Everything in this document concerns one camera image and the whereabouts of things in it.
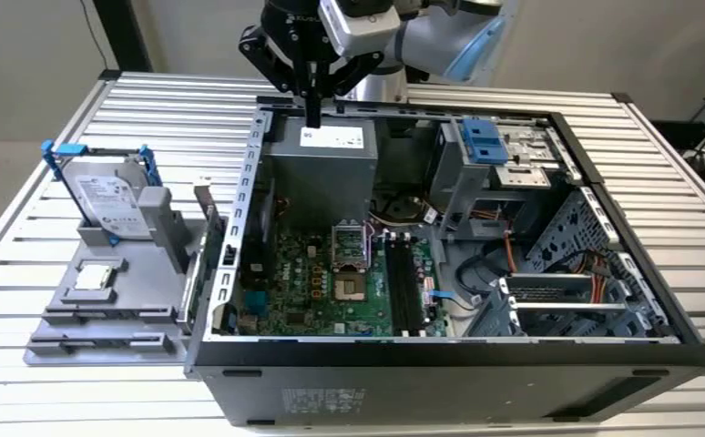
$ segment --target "aluminum table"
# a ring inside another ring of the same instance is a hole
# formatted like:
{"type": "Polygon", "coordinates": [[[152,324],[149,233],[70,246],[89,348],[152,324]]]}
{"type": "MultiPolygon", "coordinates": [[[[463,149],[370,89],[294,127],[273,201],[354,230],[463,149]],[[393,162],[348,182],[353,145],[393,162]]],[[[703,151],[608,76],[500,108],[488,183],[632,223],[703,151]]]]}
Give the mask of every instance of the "aluminum table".
{"type": "MultiPolygon", "coordinates": [[[[125,73],[97,83],[58,142],[149,144],[173,207],[198,215],[193,183],[230,210],[262,80],[125,73]]],[[[705,338],[705,184],[619,95],[416,85],[417,104],[561,112],[705,338]]],[[[78,244],[79,214],[39,164],[0,218],[0,434],[593,435],[705,434],[705,376],[601,424],[233,428],[181,366],[30,368],[23,346],[78,244]]]]}

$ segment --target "label sticker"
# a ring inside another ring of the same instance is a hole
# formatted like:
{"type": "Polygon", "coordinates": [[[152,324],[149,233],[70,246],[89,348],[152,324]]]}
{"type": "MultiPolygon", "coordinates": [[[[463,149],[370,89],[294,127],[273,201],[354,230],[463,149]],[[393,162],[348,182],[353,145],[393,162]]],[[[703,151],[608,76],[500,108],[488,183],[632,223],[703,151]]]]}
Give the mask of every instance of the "label sticker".
{"type": "Polygon", "coordinates": [[[364,148],[364,127],[302,127],[302,147],[364,148]]]}
{"type": "Polygon", "coordinates": [[[285,410],[293,414],[360,413],[366,389],[282,389],[285,410]]]}
{"type": "Polygon", "coordinates": [[[432,225],[435,223],[435,220],[437,220],[437,214],[440,214],[440,212],[433,207],[428,207],[427,216],[424,217],[424,221],[429,225],[432,225]]]}
{"type": "Polygon", "coordinates": [[[117,176],[78,176],[77,185],[101,226],[125,239],[150,238],[129,183],[117,176]]]}

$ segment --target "motherboard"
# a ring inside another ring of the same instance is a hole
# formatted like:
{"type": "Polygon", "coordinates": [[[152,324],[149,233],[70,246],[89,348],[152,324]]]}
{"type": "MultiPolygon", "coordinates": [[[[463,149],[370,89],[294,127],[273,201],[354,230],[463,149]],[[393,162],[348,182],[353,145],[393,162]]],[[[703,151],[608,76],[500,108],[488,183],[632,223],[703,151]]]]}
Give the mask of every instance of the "motherboard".
{"type": "Polygon", "coordinates": [[[425,285],[436,284],[428,241],[405,240],[408,254],[403,257],[411,263],[412,283],[400,289],[411,296],[407,301],[395,300],[393,271],[389,277],[395,261],[388,258],[387,235],[376,236],[365,227],[349,225],[329,230],[278,232],[268,290],[246,291],[242,333],[400,336],[395,316],[399,320],[407,305],[425,335],[445,336],[444,312],[439,302],[431,300],[425,285]]]}

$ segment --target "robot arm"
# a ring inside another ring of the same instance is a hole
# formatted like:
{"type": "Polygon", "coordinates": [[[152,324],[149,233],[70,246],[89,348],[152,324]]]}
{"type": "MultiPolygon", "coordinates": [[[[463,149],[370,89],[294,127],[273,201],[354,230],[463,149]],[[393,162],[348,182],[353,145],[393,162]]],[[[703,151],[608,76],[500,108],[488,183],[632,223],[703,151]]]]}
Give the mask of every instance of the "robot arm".
{"type": "Polygon", "coordinates": [[[473,36],[480,33],[480,17],[501,23],[500,8],[497,2],[481,0],[266,0],[261,26],[245,29],[240,51],[276,88],[304,100],[306,125],[320,127],[322,99],[348,94],[387,57],[389,64],[413,65],[443,75],[448,59],[459,57],[451,52],[464,52],[464,62],[456,61],[455,69],[448,70],[456,71],[451,78],[463,79],[459,69],[471,69],[469,65],[477,64],[480,46],[496,44],[497,38],[491,36],[499,36],[504,26],[497,25],[492,31],[488,23],[485,32],[491,35],[483,44],[479,37],[468,42],[467,34],[469,29],[473,36]],[[421,16],[429,7],[432,13],[421,16]],[[429,52],[435,53],[435,62],[421,60],[427,56],[417,55],[429,48],[435,50],[429,52]],[[332,71],[341,57],[346,63],[332,71]]]}

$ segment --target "white label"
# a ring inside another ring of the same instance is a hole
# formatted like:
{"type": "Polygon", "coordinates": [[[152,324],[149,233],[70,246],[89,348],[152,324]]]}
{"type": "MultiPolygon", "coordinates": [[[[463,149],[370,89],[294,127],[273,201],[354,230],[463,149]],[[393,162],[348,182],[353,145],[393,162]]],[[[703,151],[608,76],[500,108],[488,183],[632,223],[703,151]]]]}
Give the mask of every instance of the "white label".
{"type": "Polygon", "coordinates": [[[78,176],[77,185],[105,229],[123,239],[150,238],[129,183],[115,176],[78,176]]]}
{"type": "Polygon", "coordinates": [[[427,216],[424,217],[424,221],[432,225],[435,223],[435,220],[437,219],[437,210],[433,207],[428,207],[427,216]]]}
{"type": "Polygon", "coordinates": [[[302,147],[364,148],[364,127],[302,127],[302,147]]]}

